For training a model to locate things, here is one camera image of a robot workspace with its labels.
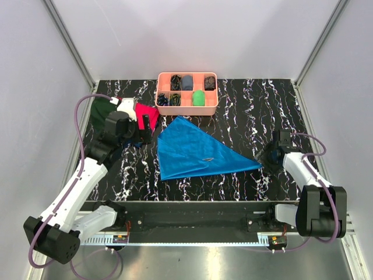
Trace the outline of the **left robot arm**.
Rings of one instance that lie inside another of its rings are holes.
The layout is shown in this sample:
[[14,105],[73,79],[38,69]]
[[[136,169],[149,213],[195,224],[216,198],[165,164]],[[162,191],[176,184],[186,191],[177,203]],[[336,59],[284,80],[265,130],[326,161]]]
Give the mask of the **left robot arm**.
[[76,216],[93,187],[120,158],[126,144],[147,144],[153,130],[149,115],[142,115],[143,129],[123,111],[111,112],[104,130],[93,141],[88,155],[53,203],[37,218],[29,216],[23,224],[30,243],[29,262],[33,267],[33,252],[37,251],[61,264],[67,264],[77,253],[82,241],[110,228],[121,230],[126,225],[126,208],[106,201],[90,214]]

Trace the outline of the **bright blue napkin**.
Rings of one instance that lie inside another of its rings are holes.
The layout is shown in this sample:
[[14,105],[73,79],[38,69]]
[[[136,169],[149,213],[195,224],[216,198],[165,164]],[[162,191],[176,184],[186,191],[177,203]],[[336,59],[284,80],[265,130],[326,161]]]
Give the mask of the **bright blue napkin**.
[[178,116],[157,138],[161,180],[203,177],[260,169],[184,117]]

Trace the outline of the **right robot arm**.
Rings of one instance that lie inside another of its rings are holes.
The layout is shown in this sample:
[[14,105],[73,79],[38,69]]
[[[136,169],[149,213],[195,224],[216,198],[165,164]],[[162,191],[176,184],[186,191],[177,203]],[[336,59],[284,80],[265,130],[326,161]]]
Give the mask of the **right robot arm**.
[[304,237],[332,242],[346,234],[347,192],[320,175],[298,147],[267,144],[255,159],[270,174],[286,171],[301,190],[297,205],[276,204],[265,216],[265,226],[278,231],[285,223]]

